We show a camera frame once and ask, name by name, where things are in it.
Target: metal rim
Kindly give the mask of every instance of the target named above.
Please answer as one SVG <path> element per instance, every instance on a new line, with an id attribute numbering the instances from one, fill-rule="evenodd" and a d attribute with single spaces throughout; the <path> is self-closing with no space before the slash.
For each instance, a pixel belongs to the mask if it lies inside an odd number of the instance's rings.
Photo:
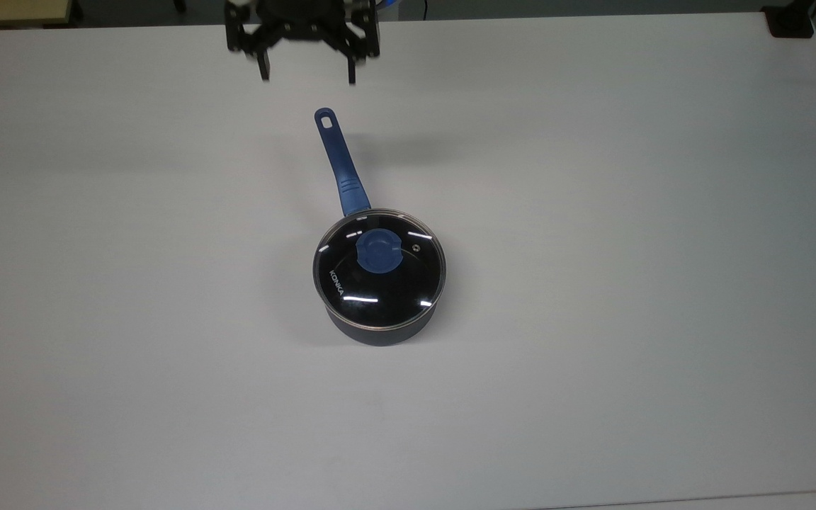
<path id="1" fill-rule="evenodd" d="M 424 223 L 421 222 L 421 220 L 418 220 L 417 217 L 411 216 L 410 214 L 405 214 L 404 212 L 401 212 L 401 210 L 375 209 L 375 208 L 365 209 L 365 210 L 359 210 L 359 212 L 355 212 L 353 214 L 349 214 L 349 216 L 343 217 L 343 219 L 338 220 L 338 222 L 336 222 L 336 224 L 331 226 L 327 230 L 327 233 L 324 233 L 323 237 L 320 238 L 320 243 L 317 245 L 317 249 L 319 249 L 321 246 L 326 244 L 327 241 L 329 241 L 329 238 L 331 238 L 331 236 L 333 236 L 333 234 L 336 233 L 337 230 L 339 230 L 340 226 L 346 224 L 347 222 L 350 222 L 355 217 L 366 216 L 367 214 L 380 214 L 380 213 L 395 216 L 395 217 L 400 217 L 402 220 L 406 220 L 406 222 L 414 223 L 419 229 L 422 229 L 425 232 L 433 233 L 433 230 L 430 230 L 430 228 L 427 227 L 427 225 L 424 225 Z M 340 314 L 338 312 L 338 310 L 336 310 L 336 307 L 334 307 L 329 302 L 329 300 L 326 297 L 326 294 L 324 294 L 323 290 L 320 288 L 320 280 L 317 277 L 318 276 L 319 265 L 320 265 L 320 259 L 319 259 L 319 252 L 318 251 L 314 251 L 314 265 L 313 265 L 314 266 L 313 267 L 314 288 L 315 288 L 315 290 L 317 290 L 317 294 L 320 294 L 320 298 L 321 298 L 321 300 L 323 300 L 323 304 L 326 305 L 327 310 L 329 310 L 329 313 L 333 314 L 333 316 L 336 319 L 341 320 L 341 322 L 344 322 L 349 326 L 357 327 L 357 329 L 363 329 L 363 330 L 365 330 L 365 332 L 366 331 L 367 332 L 383 332 L 383 331 L 384 332 L 393 332 L 396 329 L 401 329 L 402 327 L 409 326 L 409 325 L 411 325 L 411 324 L 413 324 L 415 322 L 418 322 L 418 320 L 420 320 L 422 317 L 425 317 L 428 314 L 431 314 L 431 313 L 434 312 L 434 309 L 436 307 L 436 303 L 440 300 L 440 296 L 441 296 L 441 294 L 443 294 L 443 288 L 445 287 L 445 283 L 446 283 L 446 258 L 443 255 L 443 245 L 440 244 L 440 239 L 435 235 L 433 236 L 433 239 L 431 239 L 431 241 L 433 241 L 433 245 L 436 248 L 436 254 L 438 255 L 437 258 L 440 259 L 440 268 L 441 268 L 441 270 L 440 270 L 440 281 L 436 285 L 436 291 L 433 294 L 433 297 L 431 298 L 430 306 L 427 307 L 427 310 L 422 311 L 420 315 L 418 315 L 417 317 L 414 317 L 411 320 L 406 320 L 406 322 L 401 322 L 399 324 L 396 324 L 395 326 L 367 326 L 365 324 L 360 324 L 360 323 L 354 322 L 353 320 L 347 319 L 346 317 L 343 317 L 343 315 Z"/>

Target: saucepan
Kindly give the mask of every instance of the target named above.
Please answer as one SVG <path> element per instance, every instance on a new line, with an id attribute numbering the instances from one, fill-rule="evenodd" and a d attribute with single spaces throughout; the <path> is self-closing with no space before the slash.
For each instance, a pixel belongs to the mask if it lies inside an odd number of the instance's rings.
<path id="1" fill-rule="evenodd" d="M 446 281 L 439 239 L 416 217 L 370 206 L 336 113 L 314 114 L 339 190 L 344 217 L 314 253 L 314 286 L 338 329 L 373 346 L 420 332 Z"/>

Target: blue handle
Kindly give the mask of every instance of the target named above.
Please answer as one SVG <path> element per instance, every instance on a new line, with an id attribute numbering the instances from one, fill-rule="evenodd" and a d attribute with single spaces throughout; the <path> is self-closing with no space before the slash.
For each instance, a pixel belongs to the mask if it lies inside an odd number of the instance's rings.
<path id="1" fill-rule="evenodd" d="M 317 121 L 317 129 L 320 130 L 323 146 L 327 148 L 329 164 L 333 165 L 333 174 L 336 174 L 342 213 L 349 216 L 359 210 L 370 209 L 370 201 L 367 200 L 367 193 L 363 190 L 361 179 L 354 170 L 349 146 L 346 145 L 346 139 L 342 135 L 342 130 L 339 129 L 336 113 L 329 108 L 320 108 L 317 113 L 314 113 L 314 120 Z M 323 125 L 324 120 L 327 120 L 329 127 Z"/>

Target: tabletop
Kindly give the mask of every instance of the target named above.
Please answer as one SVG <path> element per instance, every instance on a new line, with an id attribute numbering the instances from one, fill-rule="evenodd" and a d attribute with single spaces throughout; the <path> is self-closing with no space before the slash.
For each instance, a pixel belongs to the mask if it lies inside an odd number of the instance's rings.
<path id="1" fill-rule="evenodd" d="M 816 491 L 816 38 L 760 13 L 383 23 L 349 86 L 220 26 L 0 33 L 0 508 L 521 509 Z M 389 348 L 311 277 L 439 237 Z"/>
<path id="2" fill-rule="evenodd" d="M 0 0 L 0 26 L 65 23 L 70 0 Z"/>
<path id="3" fill-rule="evenodd" d="M 595 510 L 816 510 L 816 493 L 777 494 L 760 497 L 723 497 L 663 503 L 590 506 Z"/>

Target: black clamp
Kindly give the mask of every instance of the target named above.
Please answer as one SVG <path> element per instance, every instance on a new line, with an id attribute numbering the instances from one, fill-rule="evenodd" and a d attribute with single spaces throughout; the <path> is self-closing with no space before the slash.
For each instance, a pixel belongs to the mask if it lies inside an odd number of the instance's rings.
<path id="1" fill-rule="evenodd" d="M 255 13 L 260 26 L 248 33 L 246 23 Z M 256 60 L 260 77 L 269 81 L 269 61 L 266 50 L 281 39 L 291 41 L 323 41 L 345 55 L 348 61 L 348 82 L 354 84 L 354 67 L 367 57 L 380 55 L 380 35 L 373 0 L 252 0 L 234 4 L 226 0 L 226 41 L 229 51 L 243 51 Z M 361 38 L 346 23 L 365 33 Z"/>
<path id="2" fill-rule="evenodd" d="M 785 7 L 762 7 L 761 12 L 767 17 L 770 35 L 774 38 L 810 39 L 814 35 L 814 27 L 810 23 L 808 9 L 815 1 L 794 0 Z"/>

